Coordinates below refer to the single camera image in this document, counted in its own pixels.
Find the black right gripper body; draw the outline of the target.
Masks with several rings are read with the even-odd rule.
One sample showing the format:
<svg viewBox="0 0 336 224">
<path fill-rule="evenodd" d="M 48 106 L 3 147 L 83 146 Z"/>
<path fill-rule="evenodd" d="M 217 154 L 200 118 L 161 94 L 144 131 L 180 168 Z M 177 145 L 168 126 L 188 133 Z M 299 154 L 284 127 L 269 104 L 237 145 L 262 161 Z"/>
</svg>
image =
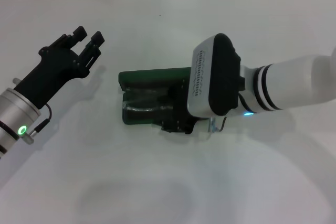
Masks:
<svg viewBox="0 0 336 224">
<path fill-rule="evenodd" d="M 183 95 L 169 95 L 172 101 L 172 111 L 169 113 L 168 117 L 163 120 L 163 123 L 177 123 L 177 124 L 193 124 L 195 126 L 196 122 L 200 119 L 190 115 L 187 110 L 187 95 L 188 91 L 184 90 Z"/>
</svg>

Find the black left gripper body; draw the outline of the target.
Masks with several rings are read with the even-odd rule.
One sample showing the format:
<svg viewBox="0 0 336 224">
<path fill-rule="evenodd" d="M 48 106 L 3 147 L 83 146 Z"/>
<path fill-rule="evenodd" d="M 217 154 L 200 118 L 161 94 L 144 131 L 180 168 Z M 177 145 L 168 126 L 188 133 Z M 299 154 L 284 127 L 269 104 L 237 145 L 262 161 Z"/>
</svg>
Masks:
<svg viewBox="0 0 336 224">
<path fill-rule="evenodd" d="M 41 109 L 71 79 L 89 73 L 87 57 L 81 59 L 71 48 L 87 34 L 62 35 L 39 51 L 40 63 L 14 88 L 36 108 Z"/>
</svg>

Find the green glasses case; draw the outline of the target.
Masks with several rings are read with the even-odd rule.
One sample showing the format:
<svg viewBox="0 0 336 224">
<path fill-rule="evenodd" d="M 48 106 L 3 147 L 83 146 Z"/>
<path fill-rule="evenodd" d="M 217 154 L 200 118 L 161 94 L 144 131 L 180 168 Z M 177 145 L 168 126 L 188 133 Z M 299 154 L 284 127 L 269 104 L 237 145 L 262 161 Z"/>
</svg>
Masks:
<svg viewBox="0 0 336 224">
<path fill-rule="evenodd" d="M 184 85 L 184 90 L 188 91 L 190 80 L 190 67 L 152 69 L 124 71 L 118 75 L 119 85 L 123 93 L 129 89 L 169 89 L 177 84 Z M 172 108 L 156 112 L 137 112 L 123 108 L 122 101 L 122 120 L 126 125 L 154 124 L 161 127 Z"/>
</svg>

